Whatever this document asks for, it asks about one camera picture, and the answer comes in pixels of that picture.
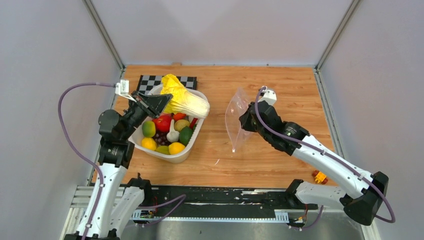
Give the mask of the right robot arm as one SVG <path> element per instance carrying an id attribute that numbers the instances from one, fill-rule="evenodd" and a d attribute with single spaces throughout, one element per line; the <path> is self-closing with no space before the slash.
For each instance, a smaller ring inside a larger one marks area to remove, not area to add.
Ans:
<path id="1" fill-rule="evenodd" d="M 395 223 L 394 211 L 386 198 L 389 177 L 383 172 L 371 173 L 346 161 L 299 124 L 283 121 L 266 101 L 251 102 L 238 120 L 243 130 L 258 133 L 276 150 L 314 166 L 338 184 L 331 187 L 295 179 L 285 195 L 290 208 L 317 204 L 342 209 L 364 226 L 371 225 L 374 218 Z"/>

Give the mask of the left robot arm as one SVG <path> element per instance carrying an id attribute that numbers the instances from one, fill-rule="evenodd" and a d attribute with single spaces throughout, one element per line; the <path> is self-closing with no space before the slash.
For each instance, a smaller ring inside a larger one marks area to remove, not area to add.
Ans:
<path id="1" fill-rule="evenodd" d="M 129 138 L 146 118 L 159 117 L 172 97 L 133 91 L 123 115 L 113 109 L 100 114 L 97 180 L 80 224 L 75 233 L 65 235 L 66 240 L 119 240 L 136 207 L 152 203 L 150 182 L 141 177 L 132 178 L 121 199 L 116 198 L 135 149 Z"/>

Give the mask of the yellow napa cabbage toy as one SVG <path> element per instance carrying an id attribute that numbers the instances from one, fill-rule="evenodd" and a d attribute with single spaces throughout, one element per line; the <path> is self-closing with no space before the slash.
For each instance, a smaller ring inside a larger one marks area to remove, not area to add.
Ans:
<path id="1" fill-rule="evenodd" d="M 173 74 L 161 78 L 161 95 L 171 94 L 172 98 L 163 110 L 166 114 L 182 113 L 194 118 L 205 119 L 210 112 L 207 100 L 191 93 Z"/>

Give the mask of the clear zip top bag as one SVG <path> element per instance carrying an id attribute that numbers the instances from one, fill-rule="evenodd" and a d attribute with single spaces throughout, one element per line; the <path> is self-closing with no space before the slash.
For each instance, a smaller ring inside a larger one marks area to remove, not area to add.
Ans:
<path id="1" fill-rule="evenodd" d="M 232 153 L 242 149 L 243 145 L 252 136 L 252 132 L 242 129 L 239 118 L 248 110 L 252 99 L 243 88 L 238 87 L 230 99 L 225 112 L 225 128 L 232 146 Z"/>

